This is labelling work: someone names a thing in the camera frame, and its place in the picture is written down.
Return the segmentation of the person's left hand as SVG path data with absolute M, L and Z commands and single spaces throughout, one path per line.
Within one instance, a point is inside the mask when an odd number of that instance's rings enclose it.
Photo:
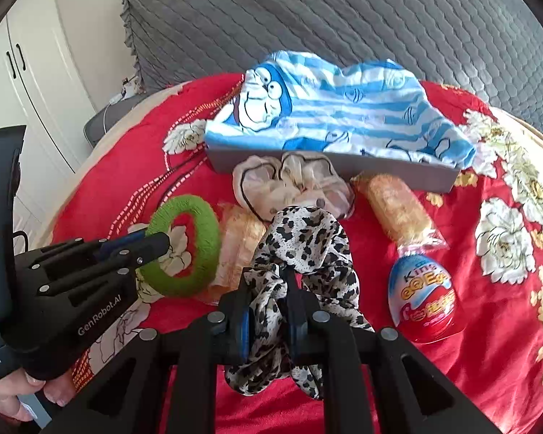
M 0 416 L 11 423 L 27 422 L 32 414 L 21 404 L 18 397 L 43 391 L 47 400 L 59 407 L 67 405 L 75 396 L 71 372 L 50 381 L 36 379 L 18 369 L 0 380 Z

